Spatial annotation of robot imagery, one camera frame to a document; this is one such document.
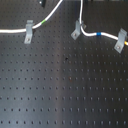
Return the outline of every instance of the black metal surface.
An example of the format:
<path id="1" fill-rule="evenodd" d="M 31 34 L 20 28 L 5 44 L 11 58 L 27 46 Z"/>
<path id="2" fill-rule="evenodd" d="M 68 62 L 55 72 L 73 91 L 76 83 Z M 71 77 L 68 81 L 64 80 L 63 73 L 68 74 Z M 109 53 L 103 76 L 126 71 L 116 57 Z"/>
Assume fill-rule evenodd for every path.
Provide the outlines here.
<path id="1" fill-rule="evenodd" d="M 56 2 L 43 9 L 34 0 L 1 0 L 0 28 L 38 23 Z M 128 127 L 128 47 L 118 54 L 116 41 L 107 37 L 74 41 L 79 5 L 63 2 L 30 45 L 23 43 L 25 33 L 0 34 L 1 128 Z M 123 2 L 89 2 L 86 31 L 128 31 L 127 8 Z"/>

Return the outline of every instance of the white wire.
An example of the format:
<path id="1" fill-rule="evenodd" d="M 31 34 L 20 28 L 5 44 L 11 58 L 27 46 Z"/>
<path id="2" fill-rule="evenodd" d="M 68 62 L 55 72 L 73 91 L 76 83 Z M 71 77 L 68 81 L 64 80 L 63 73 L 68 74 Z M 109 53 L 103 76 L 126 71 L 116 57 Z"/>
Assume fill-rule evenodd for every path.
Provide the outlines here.
<path id="1" fill-rule="evenodd" d="M 56 11 L 56 9 L 59 7 L 59 5 L 62 3 L 63 0 L 60 0 L 58 2 L 58 4 L 55 6 L 55 8 L 52 10 L 52 12 L 45 18 L 45 20 L 47 21 L 52 15 L 53 13 Z M 33 26 L 33 29 L 36 29 L 38 27 L 40 27 L 42 25 L 42 23 L 38 23 L 37 25 Z M 26 32 L 26 29 L 14 29 L 14 30 L 8 30 L 8 29 L 0 29 L 0 33 L 21 33 L 21 32 Z"/>
<path id="2" fill-rule="evenodd" d="M 53 13 L 56 11 L 56 9 L 59 7 L 59 5 L 62 3 L 63 0 L 60 0 L 58 2 L 58 4 L 56 5 L 56 7 L 52 10 L 52 12 L 45 18 L 45 20 L 47 21 L 52 15 Z"/>
<path id="3" fill-rule="evenodd" d="M 82 24 L 82 11 L 83 11 L 83 0 L 81 0 L 81 7 L 80 7 L 80 24 Z M 81 31 L 85 36 L 96 36 L 97 33 L 86 33 L 83 29 L 83 27 L 81 26 Z M 111 34 L 105 33 L 105 32 L 101 32 L 101 35 L 118 40 L 118 37 L 113 36 Z"/>

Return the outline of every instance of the bolt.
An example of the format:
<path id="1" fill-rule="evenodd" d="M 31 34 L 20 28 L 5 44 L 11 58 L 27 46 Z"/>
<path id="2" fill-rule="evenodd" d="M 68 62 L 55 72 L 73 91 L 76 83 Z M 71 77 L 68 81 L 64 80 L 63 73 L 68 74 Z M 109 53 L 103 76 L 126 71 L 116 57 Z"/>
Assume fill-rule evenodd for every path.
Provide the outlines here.
<path id="1" fill-rule="evenodd" d="M 28 38 L 27 41 L 30 41 L 30 38 Z"/>
<path id="2" fill-rule="evenodd" d="M 74 33 L 74 36 L 77 36 L 77 34 L 76 34 L 76 33 Z"/>
<path id="3" fill-rule="evenodd" d="M 117 49 L 120 49 L 120 46 L 117 46 L 116 48 L 117 48 Z"/>

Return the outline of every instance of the metal clamp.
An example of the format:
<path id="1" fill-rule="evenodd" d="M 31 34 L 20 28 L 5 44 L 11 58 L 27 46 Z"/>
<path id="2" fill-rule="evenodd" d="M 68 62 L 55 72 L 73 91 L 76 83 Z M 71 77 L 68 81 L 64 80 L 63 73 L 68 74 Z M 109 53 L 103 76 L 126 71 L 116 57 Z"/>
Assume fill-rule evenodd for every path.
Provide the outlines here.
<path id="1" fill-rule="evenodd" d="M 114 47 L 114 49 L 117 52 L 121 53 L 121 51 L 123 50 L 126 38 L 127 38 L 127 32 L 121 28 L 120 32 L 118 34 L 118 41 L 117 41 L 117 43 L 116 43 L 116 45 Z"/>
<path id="2" fill-rule="evenodd" d="M 26 37 L 25 37 L 25 44 L 30 44 L 33 36 L 33 20 L 28 20 L 26 24 Z"/>
<path id="3" fill-rule="evenodd" d="M 81 34 L 81 25 L 83 26 L 83 28 L 85 29 L 86 26 L 84 25 L 83 21 L 82 21 L 82 24 L 79 23 L 79 21 L 77 20 L 76 21 L 76 29 L 75 31 L 71 34 L 71 37 L 76 40 L 80 34 Z"/>

